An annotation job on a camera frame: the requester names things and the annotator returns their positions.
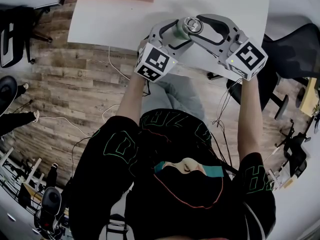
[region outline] person's right arm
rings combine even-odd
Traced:
[[[258,79],[242,81],[241,105],[238,120],[238,153],[240,162],[251,153],[260,152],[263,119]]]

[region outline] white table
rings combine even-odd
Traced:
[[[78,0],[68,42],[137,50],[151,28],[164,20],[217,14],[229,17],[261,44],[269,0]],[[217,59],[194,44],[179,61],[236,81],[240,76],[217,64]]]

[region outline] red curved line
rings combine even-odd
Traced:
[[[170,190],[155,174],[154,174],[153,176],[171,193],[171,195],[173,195],[173,196],[174,196],[177,200],[179,200],[181,203],[183,203],[183,204],[185,204],[185,205],[187,205],[187,206],[189,206],[189,207],[191,207],[191,208],[204,208],[204,209],[206,209],[206,210],[211,209],[211,208],[214,206],[214,204],[219,200],[219,198],[220,198],[220,196],[221,196],[221,193],[222,193],[222,190],[224,189],[224,178],[221,177],[221,179],[222,179],[221,191],[220,191],[220,193],[219,193],[219,196],[218,196],[218,197],[216,198],[216,200],[213,202],[213,204],[212,204],[210,207],[192,206],[192,205],[188,204],[187,202],[182,201],[182,200],[179,199],[174,193],[172,193],[171,190]]]
[[[155,134],[155,135],[159,135],[159,136],[165,137],[167,142],[171,142],[171,140],[169,140],[169,139],[168,139],[168,137],[167,137],[167,136],[165,136],[165,135],[162,135],[162,134],[159,134],[159,133],[152,132],[152,131],[150,131],[149,129],[142,129],[142,130],[147,130],[147,131],[149,131],[149,132],[150,132],[150,133],[152,133],[152,134]]]

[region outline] skin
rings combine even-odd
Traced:
[[[139,48],[146,44],[142,41]],[[145,79],[132,73],[129,85],[125,91],[117,116],[132,119],[139,125],[141,116],[142,96]],[[242,81],[241,106],[238,120],[238,153],[240,162],[249,154],[260,151],[263,133],[263,119],[260,105],[257,77],[250,81]],[[192,240],[186,236],[171,236],[158,240]],[[211,238],[208,240],[227,240],[226,238]]]

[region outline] foot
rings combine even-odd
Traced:
[[[34,123],[38,122],[39,117],[40,117],[40,112],[39,112],[39,110],[34,111],[34,112],[33,112],[33,115],[34,115],[34,117],[35,117],[35,120],[33,120],[33,122],[34,122]]]
[[[29,88],[29,84],[28,84],[27,82],[25,82],[22,86],[23,86],[24,89],[26,89],[26,90]]]
[[[51,167],[58,169],[58,164],[56,162],[54,162],[53,164],[51,164]]]

